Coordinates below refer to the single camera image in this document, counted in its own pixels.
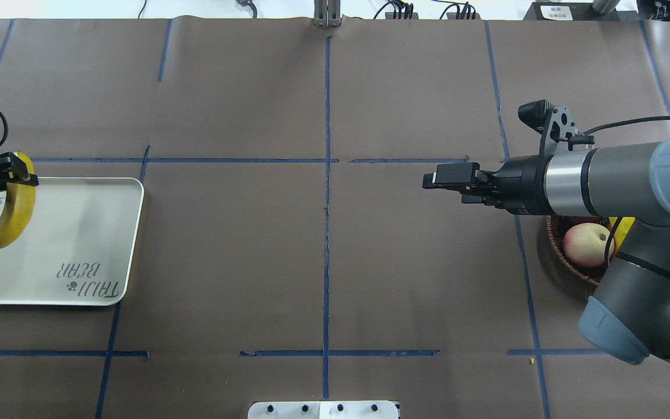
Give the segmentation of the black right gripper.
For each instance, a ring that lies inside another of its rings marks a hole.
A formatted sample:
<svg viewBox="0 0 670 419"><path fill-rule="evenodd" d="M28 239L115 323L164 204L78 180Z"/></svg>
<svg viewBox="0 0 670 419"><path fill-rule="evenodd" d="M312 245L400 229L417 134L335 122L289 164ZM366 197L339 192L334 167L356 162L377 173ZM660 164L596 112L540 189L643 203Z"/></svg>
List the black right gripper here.
<svg viewBox="0 0 670 419"><path fill-rule="evenodd" d="M484 204L505 210L514 215L547 215L548 201L539 180L537 155L511 158L495 171L486 171L491 188L487 195L463 194L463 204ZM475 162L439 164L435 172L425 174L423 189L468 189L478 185L477 172L480 165Z"/></svg>

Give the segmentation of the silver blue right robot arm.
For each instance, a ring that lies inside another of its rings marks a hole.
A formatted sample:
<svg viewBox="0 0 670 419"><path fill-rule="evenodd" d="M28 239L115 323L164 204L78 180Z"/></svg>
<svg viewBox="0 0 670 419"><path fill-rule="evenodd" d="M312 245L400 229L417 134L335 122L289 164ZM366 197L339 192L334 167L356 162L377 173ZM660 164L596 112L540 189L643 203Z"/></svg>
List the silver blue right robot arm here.
<svg viewBox="0 0 670 419"><path fill-rule="evenodd" d="M632 216L635 222L580 316L580 334L628 364L670 363L670 140L511 158L497 171L440 164L425 189L515 215Z"/></svg>

